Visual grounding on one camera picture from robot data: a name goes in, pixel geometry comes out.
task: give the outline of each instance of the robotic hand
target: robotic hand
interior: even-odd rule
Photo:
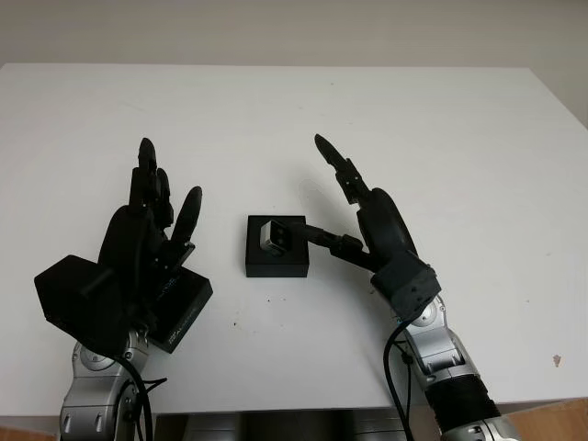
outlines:
[[[182,267],[195,246],[202,190],[188,193],[174,221],[167,174],[143,139],[129,204],[112,217],[98,262],[68,255],[35,277],[46,319],[74,337],[73,383],[60,416],[63,440],[131,440],[144,410],[153,422],[140,372],[148,339],[171,353],[209,299],[209,281]]]
[[[520,440],[488,397],[463,344],[447,327],[435,271],[419,259],[391,197],[380,188],[369,190],[353,163],[321,135],[316,135],[315,142],[326,162],[334,167],[349,204],[359,204],[357,220],[369,253],[362,251],[360,240],[348,235],[337,236],[302,223],[292,223],[289,228],[293,235],[327,247],[332,255],[375,273],[372,285],[399,317],[400,324],[384,350],[384,367],[407,440],[413,441],[413,435],[389,364],[390,348],[401,333],[416,361],[413,370],[435,411],[444,441]]]

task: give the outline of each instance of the white wall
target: white wall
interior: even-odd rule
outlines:
[[[588,124],[586,0],[0,0],[4,62],[525,66]]]

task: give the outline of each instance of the black box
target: black box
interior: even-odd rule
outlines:
[[[157,329],[149,340],[169,354],[174,352],[211,295],[212,286],[207,278],[180,268],[153,306]]]
[[[259,245],[261,227],[270,221],[283,224],[306,223],[304,216],[249,216],[245,273],[248,277],[306,277],[309,273],[309,245],[301,238],[292,237],[291,250],[283,255],[271,255]]]

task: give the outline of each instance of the white tabletop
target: white tabletop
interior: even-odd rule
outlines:
[[[312,246],[306,279],[244,275],[248,214],[360,237],[315,132],[393,196],[496,401],[588,395],[588,132],[528,70],[8,64],[0,414],[60,410],[74,340],[33,277],[97,259],[143,136],[176,211],[203,187],[187,267],[214,289],[176,351],[153,350],[144,377],[169,378],[153,410],[390,405],[393,314],[368,272]]]

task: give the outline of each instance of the black cable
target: black cable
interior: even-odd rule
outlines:
[[[386,375],[386,382],[388,383],[388,389],[390,389],[390,394],[392,395],[392,399],[394,400],[394,405],[396,406],[396,410],[398,411],[398,415],[400,417],[402,428],[404,429],[404,433],[406,434],[406,441],[414,441],[413,431],[408,424],[408,420],[406,419],[406,415],[404,414],[404,410],[402,408],[401,400],[398,397],[398,393],[396,392],[396,388],[394,387],[394,383],[392,381],[392,375],[390,374],[390,350],[394,343],[396,343],[396,339],[400,334],[404,332],[404,330],[408,327],[409,322],[402,322],[400,323],[394,332],[390,335],[390,338],[386,342],[384,346],[384,374]]]
[[[149,381],[144,381],[143,383],[151,384],[151,386],[147,388],[147,393],[149,393],[153,389],[155,389],[157,386],[161,386],[162,384],[164,384],[166,381],[167,381],[167,379],[152,379]]]
[[[413,356],[411,356],[406,350],[399,345],[399,343],[406,343],[406,340],[397,340],[393,344],[401,352],[402,356],[402,363],[406,365],[407,376],[408,376],[408,385],[406,391],[406,421],[410,424],[410,414],[411,414],[411,393],[413,391],[413,371],[411,369],[411,364],[414,363]]]
[[[407,392],[406,392],[406,423],[408,423],[410,425],[411,423],[411,391],[413,389],[413,385],[412,385],[412,379],[413,379],[413,375],[411,375],[413,372],[411,370],[411,365],[410,364],[406,364],[406,369],[408,370],[408,385],[407,385]]]
[[[167,378],[163,379],[144,379],[143,384],[151,384],[149,388],[147,388],[147,393],[151,392],[157,386],[164,384],[167,381]],[[139,441],[143,441],[143,432],[141,430],[141,411],[137,412],[137,416],[135,417],[135,424],[137,426],[137,437]]]
[[[137,386],[139,390],[139,396],[137,398],[138,403],[142,406],[143,413],[145,414],[145,432],[147,436],[147,441],[153,441],[153,416],[151,415],[151,404],[149,403],[149,395],[147,394],[147,390],[145,389],[145,383],[141,378],[141,374],[135,369],[135,367],[131,364],[129,360],[122,356],[117,356],[114,360],[127,369],[129,372],[130,377],[132,378],[133,382]],[[141,424],[139,418],[141,416],[141,412],[137,414],[137,432],[140,434],[140,440],[142,441],[142,433],[141,433]]]

